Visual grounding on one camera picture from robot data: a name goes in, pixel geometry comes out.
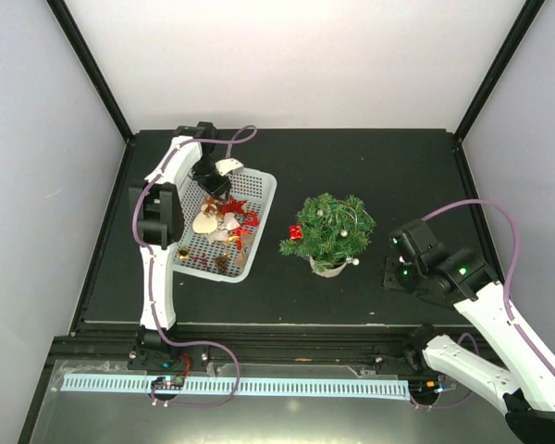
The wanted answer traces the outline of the white perforated plastic basket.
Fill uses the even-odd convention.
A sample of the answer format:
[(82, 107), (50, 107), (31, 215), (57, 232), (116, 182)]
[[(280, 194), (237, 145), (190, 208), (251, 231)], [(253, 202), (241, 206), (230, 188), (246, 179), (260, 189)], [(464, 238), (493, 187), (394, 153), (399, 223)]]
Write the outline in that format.
[[(195, 181), (186, 179), (179, 186), (179, 198), (185, 219), (185, 230), (179, 241), (179, 248), (187, 248), (191, 256), (206, 253), (208, 267), (205, 268), (201, 264), (195, 263), (191, 258), (187, 261), (180, 261), (175, 255), (172, 264), (173, 271), (188, 276), (227, 283), (239, 283), (248, 277), (273, 203), (277, 180), (269, 173), (244, 167), (230, 176), (230, 182), (230, 195), (237, 200), (246, 200), (246, 210), (256, 212), (260, 219), (258, 227), (247, 229), (249, 233), (254, 235), (254, 241), (253, 245), (247, 249), (248, 261), (246, 266), (238, 268), (234, 265), (234, 259), (239, 248), (235, 240), (211, 243), (206, 235), (193, 232), (192, 221), (200, 213), (201, 206), (209, 195)], [(226, 275), (219, 274), (216, 269), (215, 258), (219, 255), (230, 257), (230, 269)]]

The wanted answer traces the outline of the small green christmas tree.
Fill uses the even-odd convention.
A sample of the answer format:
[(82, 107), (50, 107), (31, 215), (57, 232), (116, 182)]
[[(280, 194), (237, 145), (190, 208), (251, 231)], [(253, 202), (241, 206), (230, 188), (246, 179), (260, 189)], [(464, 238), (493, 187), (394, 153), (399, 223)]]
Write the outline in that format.
[(367, 213), (364, 202), (353, 195), (338, 199), (330, 193), (307, 198), (296, 215), (294, 225), (302, 227), (301, 240), (287, 239), (278, 250), (285, 256), (358, 266), (359, 255), (371, 242), (376, 221)]

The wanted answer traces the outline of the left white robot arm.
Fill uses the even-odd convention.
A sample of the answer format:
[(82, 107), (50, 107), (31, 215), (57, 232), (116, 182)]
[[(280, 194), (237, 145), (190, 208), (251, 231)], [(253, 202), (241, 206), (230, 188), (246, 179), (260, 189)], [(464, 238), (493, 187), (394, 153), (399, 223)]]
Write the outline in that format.
[(210, 197), (223, 203), (228, 200), (230, 180), (219, 172), (212, 156), (221, 142), (210, 122), (178, 127), (158, 166), (143, 184), (129, 189), (131, 232), (143, 265), (142, 344), (148, 347), (149, 360), (160, 369), (179, 361), (182, 346), (168, 337), (176, 323), (172, 262), (185, 229), (179, 188), (185, 179), (192, 179)]

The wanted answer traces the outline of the brown ribbon bow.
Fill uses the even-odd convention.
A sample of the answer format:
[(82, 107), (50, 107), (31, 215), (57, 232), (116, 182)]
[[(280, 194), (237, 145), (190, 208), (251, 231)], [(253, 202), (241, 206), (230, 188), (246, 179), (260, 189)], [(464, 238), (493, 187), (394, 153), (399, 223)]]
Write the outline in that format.
[(218, 218), (221, 212), (218, 209), (219, 201), (214, 197), (208, 197), (201, 206), (201, 213), (206, 217)]

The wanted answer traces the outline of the red gift box ornament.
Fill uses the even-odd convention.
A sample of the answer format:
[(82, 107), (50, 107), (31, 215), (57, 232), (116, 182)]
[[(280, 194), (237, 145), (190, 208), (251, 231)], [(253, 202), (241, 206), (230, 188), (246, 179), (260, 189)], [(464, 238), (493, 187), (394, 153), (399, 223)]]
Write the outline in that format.
[(298, 224), (289, 226), (290, 239), (299, 241), (303, 238), (302, 227)]

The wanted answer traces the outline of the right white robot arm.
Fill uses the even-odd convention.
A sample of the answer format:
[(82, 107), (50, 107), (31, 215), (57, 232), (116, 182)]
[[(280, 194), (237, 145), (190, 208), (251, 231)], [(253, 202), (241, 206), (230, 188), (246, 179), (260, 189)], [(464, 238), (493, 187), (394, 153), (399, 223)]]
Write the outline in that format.
[(555, 354), (510, 302), (493, 268), (475, 251), (450, 253), (417, 219), (390, 234), (384, 287), (455, 310), (500, 358), (495, 365), (430, 325), (404, 346), (404, 366), (452, 377), (487, 401), (523, 443), (555, 443)]

